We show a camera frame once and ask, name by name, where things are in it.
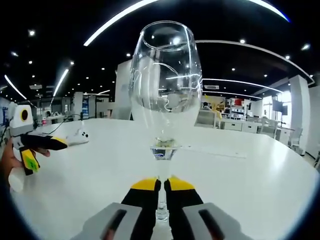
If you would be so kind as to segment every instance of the computer monitor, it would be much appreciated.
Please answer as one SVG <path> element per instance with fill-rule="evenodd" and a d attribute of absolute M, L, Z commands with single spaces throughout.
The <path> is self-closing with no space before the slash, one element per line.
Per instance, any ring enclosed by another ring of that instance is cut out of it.
<path fill-rule="evenodd" d="M 283 111 L 283 103 L 281 101 L 272 100 L 272 110 L 276 112 Z"/>
<path fill-rule="evenodd" d="M 282 106 L 282 116 L 288 115 L 288 106 Z"/>

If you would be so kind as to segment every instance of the wine glass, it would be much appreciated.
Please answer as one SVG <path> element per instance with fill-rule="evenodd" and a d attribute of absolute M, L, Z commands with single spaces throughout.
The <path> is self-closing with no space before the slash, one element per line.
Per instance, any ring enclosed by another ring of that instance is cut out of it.
<path fill-rule="evenodd" d="M 147 25 L 130 71 L 132 116 L 147 127 L 161 181 L 155 216 L 165 222 L 169 211 L 164 182 L 179 147 L 177 136 L 194 126 L 201 104 L 202 70 L 193 33 L 174 21 Z"/>

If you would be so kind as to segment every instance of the cable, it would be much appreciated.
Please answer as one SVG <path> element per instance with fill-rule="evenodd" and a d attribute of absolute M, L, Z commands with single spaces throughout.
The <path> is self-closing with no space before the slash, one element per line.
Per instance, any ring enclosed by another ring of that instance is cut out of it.
<path fill-rule="evenodd" d="M 73 117 L 73 116 L 79 116 L 79 117 L 80 117 L 80 120 L 81 120 L 81 121 L 83 120 L 83 119 L 82 119 L 82 116 L 81 116 L 80 114 L 72 114 L 72 115 L 69 115 L 69 116 L 67 116 L 67 117 L 59 124 L 59 126 L 57 126 L 54 130 L 52 130 L 52 131 L 49 132 L 49 133 L 43 132 L 43 134 L 50 135 L 50 134 L 54 133 L 58 128 L 60 128 L 60 126 L 61 126 L 65 121 L 67 121 L 69 118 L 71 118 L 71 117 Z"/>

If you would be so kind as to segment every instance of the tabletop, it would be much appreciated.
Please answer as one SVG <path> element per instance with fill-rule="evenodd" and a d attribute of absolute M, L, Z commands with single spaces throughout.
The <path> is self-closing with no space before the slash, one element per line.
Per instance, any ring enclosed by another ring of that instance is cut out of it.
<path fill-rule="evenodd" d="M 88 218 L 120 203 L 132 184 L 155 176 L 146 132 L 135 121 L 98 118 L 84 125 L 88 143 L 38 156 L 39 172 L 26 178 L 23 192 L 11 192 L 41 239 L 69 240 Z M 80 126 L 66 122 L 54 135 L 74 134 Z M 318 172 L 267 135 L 191 127 L 178 141 L 182 148 L 173 156 L 171 173 L 193 184 L 204 203 L 237 220 L 254 240 L 286 237 L 313 200 Z"/>

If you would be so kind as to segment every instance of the red object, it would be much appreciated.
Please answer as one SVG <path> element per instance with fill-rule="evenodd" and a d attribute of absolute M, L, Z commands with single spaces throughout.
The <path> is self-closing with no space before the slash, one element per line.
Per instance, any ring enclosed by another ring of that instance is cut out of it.
<path fill-rule="evenodd" d="M 237 98 L 234 100 L 234 105 L 235 106 L 242 106 L 242 101 L 243 101 L 242 99 Z"/>

